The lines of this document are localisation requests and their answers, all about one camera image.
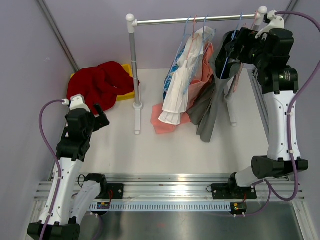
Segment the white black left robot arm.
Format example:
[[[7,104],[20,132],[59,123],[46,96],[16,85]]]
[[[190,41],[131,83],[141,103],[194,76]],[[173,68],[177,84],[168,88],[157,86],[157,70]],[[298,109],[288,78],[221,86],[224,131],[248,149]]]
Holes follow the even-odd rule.
[[[98,116],[83,102],[73,100],[69,108],[65,116],[67,126],[53,153],[57,170],[49,196],[39,220],[27,228],[27,234],[34,240],[77,240],[81,222],[95,199],[102,200],[97,210],[110,210],[113,200],[123,199],[124,184],[108,183],[100,173],[84,176],[80,191],[74,193],[92,134],[110,122],[98,103],[94,104]]]

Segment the blue hanger salmon skirt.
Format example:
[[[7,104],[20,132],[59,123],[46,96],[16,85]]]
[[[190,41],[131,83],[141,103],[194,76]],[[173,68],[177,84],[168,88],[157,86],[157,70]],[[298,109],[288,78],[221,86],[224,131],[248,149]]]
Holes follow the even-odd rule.
[[[199,67],[202,68],[202,59],[203,59],[203,55],[207,51],[205,48],[207,42],[210,42],[216,34],[215,29],[209,28],[209,30],[207,30],[206,21],[208,17],[209,15],[207,15],[203,19],[203,27],[196,32],[198,36],[196,36],[194,39],[190,54],[188,56],[188,60],[187,60],[187,54],[185,55],[184,61],[186,61],[186,66],[188,70],[191,70],[191,71],[190,71],[189,77],[187,78],[185,88],[183,90],[184,95],[187,93],[187,90],[189,89],[189,86],[192,80],[194,79],[194,77],[197,76],[199,72]],[[186,43],[184,51],[189,49],[189,47],[187,46],[188,46],[188,43]]]

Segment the salmon pink skirt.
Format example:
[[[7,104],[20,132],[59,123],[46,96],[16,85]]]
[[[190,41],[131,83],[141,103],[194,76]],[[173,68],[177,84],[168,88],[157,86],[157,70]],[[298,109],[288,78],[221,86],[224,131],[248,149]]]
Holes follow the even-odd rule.
[[[205,88],[205,85],[208,85],[208,83],[212,82],[213,70],[210,67],[209,59],[214,53],[213,44],[207,43],[205,45],[205,50],[206,52],[202,57],[202,67],[200,67],[199,69],[200,73],[198,73],[197,76],[193,78],[190,86],[188,87],[189,98],[188,98],[187,110],[189,110],[193,106],[196,98],[199,96],[200,92],[203,91],[202,89]],[[163,107],[162,103],[154,105],[152,107],[152,114],[150,119],[150,122],[153,125],[155,133],[158,135],[171,133],[177,127],[177,125],[164,123],[159,120],[159,116],[162,113],[162,107]]]

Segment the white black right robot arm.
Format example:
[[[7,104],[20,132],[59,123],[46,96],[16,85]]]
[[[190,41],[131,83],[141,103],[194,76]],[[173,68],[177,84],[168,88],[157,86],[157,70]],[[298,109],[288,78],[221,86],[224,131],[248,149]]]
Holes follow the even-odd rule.
[[[251,165],[233,173],[227,183],[212,184],[214,199],[255,199],[257,184],[297,177],[309,168],[297,143],[295,106],[301,90],[298,72],[288,64],[293,45],[293,33],[280,27],[263,33],[243,27],[224,35],[213,65],[222,80],[235,76],[239,64],[255,66],[268,114],[268,151],[254,156]]]

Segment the blue wire hanger grey skirt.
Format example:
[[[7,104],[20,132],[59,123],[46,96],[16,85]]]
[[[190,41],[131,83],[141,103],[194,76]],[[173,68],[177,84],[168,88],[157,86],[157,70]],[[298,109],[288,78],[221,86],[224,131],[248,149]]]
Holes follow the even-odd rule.
[[[233,41],[235,39],[235,36],[236,36],[237,30],[239,28],[239,25],[241,23],[242,18],[243,18],[243,12],[241,12],[238,24],[237,24],[236,28],[234,29],[234,31],[233,31],[233,33],[231,35],[231,41]],[[225,59],[224,65],[223,65],[223,69],[221,71],[221,75],[220,75],[221,79],[223,78],[227,63],[229,61],[230,52],[231,52],[231,50],[226,50],[226,59]]]

